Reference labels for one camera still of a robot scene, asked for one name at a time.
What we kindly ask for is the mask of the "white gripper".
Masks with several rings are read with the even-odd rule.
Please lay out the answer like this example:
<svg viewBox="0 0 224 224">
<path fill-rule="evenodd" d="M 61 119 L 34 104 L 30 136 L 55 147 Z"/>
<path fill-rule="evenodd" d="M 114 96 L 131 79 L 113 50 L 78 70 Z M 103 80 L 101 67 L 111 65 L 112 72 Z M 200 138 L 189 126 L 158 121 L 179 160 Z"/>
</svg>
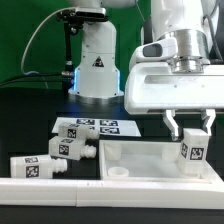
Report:
<svg viewBox="0 0 224 224">
<path fill-rule="evenodd" d="M 128 76 L 124 107 L 129 114 L 165 110 L 163 121 L 173 141 L 182 135 L 174 110 L 202 110 L 202 129 L 211 136 L 214 109 L 224 109 L 224 65 L 205 66 L 203 73 L 173 73 L 166 62 L 139 63 Z"/>
</svg>

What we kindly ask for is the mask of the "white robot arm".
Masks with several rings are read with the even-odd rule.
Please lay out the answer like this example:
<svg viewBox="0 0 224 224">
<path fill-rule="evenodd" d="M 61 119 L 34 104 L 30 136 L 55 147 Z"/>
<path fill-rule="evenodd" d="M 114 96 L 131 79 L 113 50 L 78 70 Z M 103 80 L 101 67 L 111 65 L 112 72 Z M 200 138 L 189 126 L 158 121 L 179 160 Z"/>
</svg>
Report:
<svg viewBox="0 0 224 224">
<path fill-rule="evenodd" d="M 137 47 L 129 64 L 124 104 L 130 114 L 161 113 L 174 140 L 177 113 L 199 112 L 211 131 L 224 110 L 224 65 L 216 48 L 219 0 L 151 0 L 152 41 Z"/>
</svg>

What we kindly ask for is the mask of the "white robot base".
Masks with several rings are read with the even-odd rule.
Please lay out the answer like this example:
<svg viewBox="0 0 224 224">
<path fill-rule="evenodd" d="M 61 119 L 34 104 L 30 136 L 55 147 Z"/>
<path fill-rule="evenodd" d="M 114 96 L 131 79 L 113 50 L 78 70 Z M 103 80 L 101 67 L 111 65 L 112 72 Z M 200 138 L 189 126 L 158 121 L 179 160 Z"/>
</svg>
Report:
<svg viewBox="0 0 224 224">
<path fill-rule="evenodd" d="M 66 59 L 66 67 L 73 73 L 69 97 L 89 104 L 119 102 L 124 92 L 120 90 L 120 71 L 115 65 L 117 31 L 106 9 L 133 7 L 138 0 L 68 1 L 71 6 L 58 12 L 67 26 L 67 35 L 82 30 L 80 64 L 72 69 L 71 53 Z"/>
</svg>

